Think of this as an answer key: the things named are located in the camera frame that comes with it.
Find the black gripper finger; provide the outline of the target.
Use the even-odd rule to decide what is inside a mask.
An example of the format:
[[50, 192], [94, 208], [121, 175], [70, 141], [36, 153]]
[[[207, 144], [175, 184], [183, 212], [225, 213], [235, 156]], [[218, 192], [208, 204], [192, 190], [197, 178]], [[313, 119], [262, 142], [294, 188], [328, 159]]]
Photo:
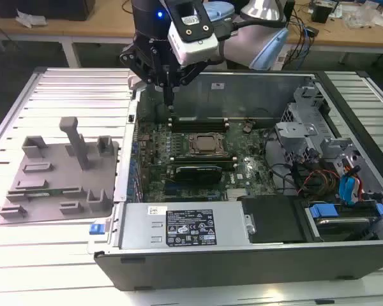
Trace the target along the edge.
[[174, 97], [175, 88], [182, 85], [188, 85], [194, 80], [206, 67], [208, 66], [207, 61], [198, 62], [191, 64], [185, 68], [181, 68], [174, 74], [169, 74], [169, 111], [174, 111]]
[[172, 111], [172, 86], [169, 72], [161, 64], [160, 54], [152, 45], [144, 53], [136, 44], [128, 45], [119, 56], [121, 64], [130, 69], [147, 85], [154, 85], [162, 90], [163, 102], [169, 111]]

